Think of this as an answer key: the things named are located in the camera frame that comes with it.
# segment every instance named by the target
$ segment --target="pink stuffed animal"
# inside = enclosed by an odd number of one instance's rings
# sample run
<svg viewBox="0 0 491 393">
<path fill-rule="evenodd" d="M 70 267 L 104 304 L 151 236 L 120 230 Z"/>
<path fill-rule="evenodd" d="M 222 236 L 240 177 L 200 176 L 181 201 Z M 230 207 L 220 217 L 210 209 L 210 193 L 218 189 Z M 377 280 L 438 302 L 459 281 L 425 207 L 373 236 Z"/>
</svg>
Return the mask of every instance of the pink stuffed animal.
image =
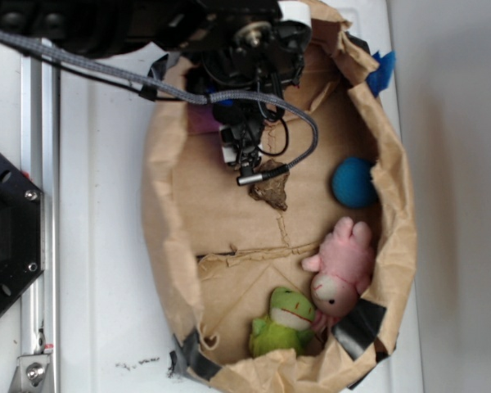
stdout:
<svg viewBox="0 0 491 393">
<path fill-rule="evenodd" d="M 321 332 L 349 313 L 369 287 L 375 268 L 371 229 L 364 222 L 344 217 L 335 225 L 318 254 L 302 261 L 308 272 L 318 272 L 311 282 L 311 297 L 318 307 L 313 326 Z"/>
</svg>

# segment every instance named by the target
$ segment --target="green plush frog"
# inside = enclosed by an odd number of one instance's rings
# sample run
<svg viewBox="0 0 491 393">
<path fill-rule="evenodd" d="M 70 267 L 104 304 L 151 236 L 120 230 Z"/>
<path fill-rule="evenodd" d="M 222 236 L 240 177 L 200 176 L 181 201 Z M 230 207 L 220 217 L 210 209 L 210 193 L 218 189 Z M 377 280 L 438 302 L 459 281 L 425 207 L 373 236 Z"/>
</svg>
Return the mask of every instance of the green plush frog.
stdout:
<svg viewBox="0 0 491 393">
<path fill-rule="evenodd" d="M 297 355 L 313 338 L 310 329 L 314 320 L 314 306 L 301 293 L 278 287 L 269 304 L 269 314 L 253 320 L 249 339 L 251 355 L 256 358 L 271 350 L 294 348 Z"/>
</svg>

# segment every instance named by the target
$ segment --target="gray braided cable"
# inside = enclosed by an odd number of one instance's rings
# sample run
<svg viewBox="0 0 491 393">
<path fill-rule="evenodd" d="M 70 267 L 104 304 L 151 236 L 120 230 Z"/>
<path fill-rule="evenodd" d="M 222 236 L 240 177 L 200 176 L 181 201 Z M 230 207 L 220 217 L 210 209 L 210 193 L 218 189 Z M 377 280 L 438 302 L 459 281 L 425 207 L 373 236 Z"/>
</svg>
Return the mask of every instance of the gray braided cable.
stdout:
<svg viewBox="0 0 491 393">
<path fill-rule="evenodd" d="M 286 165 L 287 169 L 294 167 L 304 158 L 313 153 L 318 145 L 318 126 L 313 118 L 301 109 L 292 106 L 291 104 L 275 96 L 274 94 L 251 92 L 247 90 L 225 90 L 222 92 L 211 93 L 206 96 L 193 94 L 182 89 L 175 88 L 174 86 L 171 86 L 170 84 L 162 82 L 158 79 L 134 74 L 133 72 L 121 70 L 111 65 L 102 64 L 86 57 L 69 53 L 58 47 L 49 47 L 40 43 L 37 39 L 23 37 L 18 34 L 9 34 L 0 30 L 0 43 L 8 47 L 13 47 L 23 53 L 32 53 L 38 56 L 46 56 L 53 59 L 54 61 L 66 63 L 84 70 L 109 75 L 118 79 L 124 79 L 132 83 L 141 84 L 143 86 L 157 88 L 163 93 L 169 94 L 170 96 L 176 97 L 180 100 L 195 105 L 207 105 L 210 103 L 226 100 L 247 100 L 272 104 L 274 106 L 285 109 L 286 111 L 293 113 L 294 115 L 300 117 L 302 120 L 308 123 L 313 131 L 313 141 L 311 143 L 311 146 L 304 153 L 297 156 L 293 161 L 288 163 Z"/>
</svg>

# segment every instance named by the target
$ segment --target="blue ball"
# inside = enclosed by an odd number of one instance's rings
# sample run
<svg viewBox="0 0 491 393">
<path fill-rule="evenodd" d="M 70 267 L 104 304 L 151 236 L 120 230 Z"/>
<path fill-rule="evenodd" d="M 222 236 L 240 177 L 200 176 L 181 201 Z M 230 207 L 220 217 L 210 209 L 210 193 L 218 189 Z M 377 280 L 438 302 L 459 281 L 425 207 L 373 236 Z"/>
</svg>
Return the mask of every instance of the blue ball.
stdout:
<svg viewBox="0 0 491 393">
<path fill-rule="evenodd" d="M 357 157 L 344 160 L 336 168 L 331 180 L 336 200 L 351 209 L 368 207 L 378 201 L 372 183 L 372 166 L 370 161 Z"/>
</svg>

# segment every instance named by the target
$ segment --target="bolt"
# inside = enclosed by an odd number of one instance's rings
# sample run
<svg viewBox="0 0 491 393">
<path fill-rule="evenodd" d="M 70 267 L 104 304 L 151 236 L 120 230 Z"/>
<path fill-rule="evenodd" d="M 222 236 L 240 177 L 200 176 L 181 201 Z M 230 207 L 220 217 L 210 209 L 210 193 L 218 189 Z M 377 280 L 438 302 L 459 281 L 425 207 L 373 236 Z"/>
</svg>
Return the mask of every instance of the bolt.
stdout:
<svg viewBox="0 0 491 393">
<path fill-rule="evenodd" d="M 37 386 L 43 380 L 45 372 L 46 370 L 40 363 L 33 363 L 25 370 L 25 375 L 33 386 Z"/>
<path fill-rule="evenodd" d="M 24 197 L 28 201 L 36 201 L 38 199 L 38 193 L 35 190 L 28 190 L 25 192 Z"/>
<path fill-rule="evenodd" d="M 261 43 L 262 33 L 258 30 L 251 30 L 245 37 L 245 41 L 250 47 L 258 47 Z"/>
</svg>

